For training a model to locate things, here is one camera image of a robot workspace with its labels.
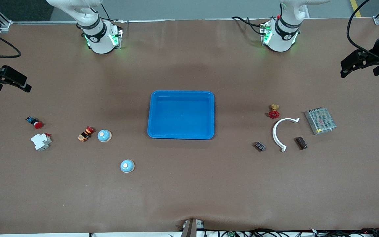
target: brown tabletop surface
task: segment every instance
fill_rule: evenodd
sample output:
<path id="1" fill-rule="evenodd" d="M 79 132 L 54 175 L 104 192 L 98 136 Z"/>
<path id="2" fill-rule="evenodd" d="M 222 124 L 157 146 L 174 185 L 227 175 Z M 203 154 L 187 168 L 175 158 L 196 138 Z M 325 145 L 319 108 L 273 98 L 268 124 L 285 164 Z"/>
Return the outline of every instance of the brown tabletop surface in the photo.
<path id="1" fill-rule="evenodd" d="M 0 66 L 28 76 L 32 91 L 0 92 L 0 233 L 174 231 L 188 218 L 225 230 L 379 227 L 379 77 L 371 68 L 340 77 L 355 49 L 346 24 L 305 20 L 297 43 L 276 53 L 234 21 L 130 23 L 122 50 L 106 55 L 75 25 L 12 25 L 2 36 L 23 55 Z M 359 45 L 378 37 L 371 18 L 353 21 Z M 214 137 L 150 138 L 154 90 L 214 93 Z M 301 118 L 278 127 L 284 153 L 272 103 L 281 118 Z M 313 135 L 303 111 L 317 107 L 330 111 L 332 132 Z M 86 126 L 113 137 L 80 142 Z M 30 138 L 44 132 L 53 142 L 39 152 Z"/>

